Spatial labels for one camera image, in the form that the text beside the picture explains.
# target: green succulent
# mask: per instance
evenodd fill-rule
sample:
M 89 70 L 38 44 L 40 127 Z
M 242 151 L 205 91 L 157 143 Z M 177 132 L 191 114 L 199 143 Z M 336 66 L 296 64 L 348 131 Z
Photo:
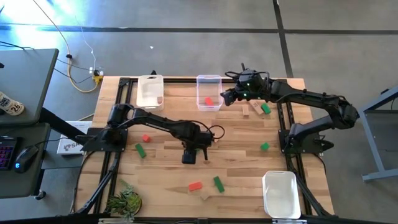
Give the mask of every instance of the green succulent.
M 134 215 L 141 207 L 142 200 L 138 194 L 134 192 L 134 187 L 124 180 L 120 180 L 124 186 L 124 190 L 116 196 L 111 196 L 106 207 L 111 213 L 118 213 L 126 219 L 134 219 Z

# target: plant pot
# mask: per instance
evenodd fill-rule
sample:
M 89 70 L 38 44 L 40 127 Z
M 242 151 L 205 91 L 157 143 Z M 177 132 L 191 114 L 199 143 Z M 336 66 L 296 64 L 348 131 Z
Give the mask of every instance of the plant pot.
M 134 212 L 134 215 L 137 215 L 139 213 L 139 211 L 141 210 L 141 207 L 142 207 L 142 198 L 141 198 L 141 196 L 139 196 L 139 194 L 137 194 L 135 192 L 133 194 L 134 195 L 138 195 L 138 197 L 141 199 L 141 203 L 139 204 L 139 208 L 137 209 L 137 211 Z

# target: rgb keyboard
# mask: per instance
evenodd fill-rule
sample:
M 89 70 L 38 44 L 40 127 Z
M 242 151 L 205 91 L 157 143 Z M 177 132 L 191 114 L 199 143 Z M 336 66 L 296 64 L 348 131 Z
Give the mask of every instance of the rgb keyboard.
M 15 158 L 17 138 L 0 136 L 0 170 L 10 170 Z

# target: wooden table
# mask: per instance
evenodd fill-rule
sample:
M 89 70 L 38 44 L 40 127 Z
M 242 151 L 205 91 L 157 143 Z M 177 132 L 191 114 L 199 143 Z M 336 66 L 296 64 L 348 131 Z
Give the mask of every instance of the wooden table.
M 110 109 L 115 102 L 119 78 L 104 77 L 93 127 L 103 128 L 106 125 Z M 287 80 L 294 88 L 305 88 L 304 80 L 301 78 Z M 223 84 L 223 89 L 232 86 L 233 84 Z M 131 99 L 134 105 L 136 92 L 137 88 L 134 86 Z M 272 110 L 268 115 L 258 115 L 249 106 L 249 118 L 244 118 L 242 105 L 248 105 L 246 101 L 237 101 L 231 106 L 223 105 L 217 112 L 201 112 L 196 106 L 196 94 L 195 83 L 165 83 L 165 106 L 155 114 L 175 120 L 196 119 L 208 126 L 222 125 L 226 130 L 225 136 L 208 149 L 208 161 L 204 160 L 203 152 L 200 152 L 195 165 L 184 165 L 181 163 L 183 147 L 180 141 L 169 133 L 143 125 L 129 128 L 118 179 L 133 185 L 142 197 L 143 207 L 138 216 L 269 218 L 264 212 L 262 176 L 269 170 L 286 170 L 277 135 L 280 127 L 276 104 L 268 103 Z M 312 120 L 309 107 L 295 103 L 292 106 L 297 123 Z M 289 128 L 289 122 L 286 120 L 285 123 Z M 216 128 L 214 131 L 216 136 L 221 134 Z M 152 141 L 143 143 L 143 134 L 148 134 Z M 270 145 L 265 152 L 260 150 L 260 145 L 264 142 Z M 141 159 L 135 150 L 134 145 L 137 143 L 140 143 L 147 153 L 144 159 Z M 96 152 L 87 160 L 78 186 L 77 209 L 83 206 L 97 188 L 103 157 L 103 152 Z M 311 154 L 303 154 L 302 157 L 309 189 L 324 208 L 333 213 L 322 163 Z M 224 184 L 225 192 L 222 194 L 214 185 L 215 176 L 219 176 Z M 209 193 L 208 199 L 202 200 L 200 191 L 188 191 L 188 185 L 197 181 L 201 181 L 202 190 Z M 115 192 L 118 193 L 120 190 L 121 184 L 118 181 Z M 104 190 L 101 211 L 105 208 L 107 195 L 108 188 Z

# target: white box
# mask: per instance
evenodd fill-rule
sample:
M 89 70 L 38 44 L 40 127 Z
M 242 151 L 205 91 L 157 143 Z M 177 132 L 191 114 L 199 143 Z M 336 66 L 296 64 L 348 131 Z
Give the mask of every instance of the white box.
M 262 177 L 264 210 L 272 218 L 301 216 L 296 176 L 290 171 L 268 171 Z
M 68 124 L 73 127 L 79 129 L 81 132 L 87 134 L 88 128 L 91 127 L 92 121 L 67 121 Z M 70 139 L 61 139 L 58 145 L 57 154 L 60 155 L 72 155 L 72 154 L 83 154 L 82 145 L 72 141 Z
M 137 106 L 146 111 L 161 111 L 164 107 L 162 75 L 142 75 L 138 78 Z

